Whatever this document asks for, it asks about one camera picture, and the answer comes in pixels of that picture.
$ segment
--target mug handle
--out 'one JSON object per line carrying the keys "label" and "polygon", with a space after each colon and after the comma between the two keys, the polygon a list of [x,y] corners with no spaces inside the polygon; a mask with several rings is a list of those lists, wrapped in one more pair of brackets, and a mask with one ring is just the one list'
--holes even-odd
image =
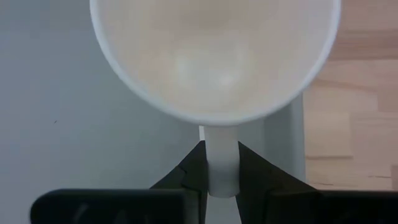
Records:
{"label": "mug handle", "polygon": [[214,197],[239,193],[239,146],[237,127],[204,126],[208,162],[208,189]]}

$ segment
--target wooden surface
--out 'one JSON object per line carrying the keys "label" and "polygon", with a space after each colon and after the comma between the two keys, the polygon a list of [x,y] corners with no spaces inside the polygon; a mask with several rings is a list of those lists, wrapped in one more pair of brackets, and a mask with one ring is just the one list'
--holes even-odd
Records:
{"label": "wooden surface", "polygon": [[304,93],[307,179],[398,190],[398,1],[342,6],[329,61]]}

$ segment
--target white cup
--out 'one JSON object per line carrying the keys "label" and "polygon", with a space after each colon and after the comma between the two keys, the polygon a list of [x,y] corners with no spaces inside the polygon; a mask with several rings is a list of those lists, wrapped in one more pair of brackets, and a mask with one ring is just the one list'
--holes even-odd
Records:
{"label": "white cup", "polygon": [[330,53],[340,0],[90,0],[99,45],[155,108],[204,125],[209,193],[239,193],[236,127],[288,104]]}

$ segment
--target gray wall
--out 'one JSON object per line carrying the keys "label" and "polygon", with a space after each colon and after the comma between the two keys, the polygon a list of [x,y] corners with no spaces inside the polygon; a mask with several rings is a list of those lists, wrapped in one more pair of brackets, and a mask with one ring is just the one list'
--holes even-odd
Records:
{"label": "gray wall", "polygon": [[[31,203],[53,189],[149,187],[198,142],[198,126],[156,111],[119,81],[96,42],[88,0],[0,5],[0,223],[28,223]],[[272,124],[279,132],[256,121],[239,138],[294,173],[295,160],[280,159],[291,150],[272,149],[292,145],[284,137],[292,123],[278,119],[287,121]],[[234,206],[209,207],[227,214]],[[222,217],[238,223],[237,214]]]}

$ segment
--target mug rim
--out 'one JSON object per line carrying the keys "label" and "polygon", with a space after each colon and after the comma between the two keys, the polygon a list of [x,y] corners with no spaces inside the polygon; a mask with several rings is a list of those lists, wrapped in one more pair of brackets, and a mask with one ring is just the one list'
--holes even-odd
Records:
{"label": "mug rim", "polygon": [[304,89],[306,89],[306,87],[309,86],[309,84],[311,84],[312,80],[316,77],[316,75],[324,66],[331,52],[331,49],[333,47],[338,32],[338,27],[340,24],[340,17],[341,17],[341,0],[332,0],[332,1],[333,1],[333,9],[331,13],[327,38],[323,43],[323,47],[317,61],[312,65],[310,71],[303,79],[300,88],[294,94],[291,94],[288,98],[271,105],[269,108],[265,110],[258,110],[253,113],[245,114],[243,116],[228,116],[226,114],[220,113],[220,115],[217,118],[206,115],[193,115],[188,113],[182,113],[181,111],[175,110],[174,108],[168,106],[167,103],[157,99],[156,97],[151,96],[148,92],[146,92],[141,86],[139,86],[136,82],[134,82],[129,75],[127,75],[127,73],[122,69],[117,60],[115,60],[115,57],[113,57],[111,49],[108,45],[108,41],[105,38],[103,27],[99,20],[99,13],[98,13],[99,10],[97,4],[98,0],[90,0],[90,14],[91,14],[91,21],[93,23],[94,33],[99,43],[99,47],[101,48],[105,56],[105,59],[108,61],[111,68],[122,80],[122,82],[125,85],[127,85],[127,87],[133,93],[137,94],[141,99],[148,102],[148,104],[150,104],[154,108],[163,111],[164,113],[169,114],[175,118],[179,118],[184,121],[188,121],[190,123],[207,125],[207,126],[235,126],[238,124],[247,123],[249,121],[254,121],[256,119],[260,119],[272,113],[275,113],[276,111],[288,105],[299,94],[301,94],[304,91]]}

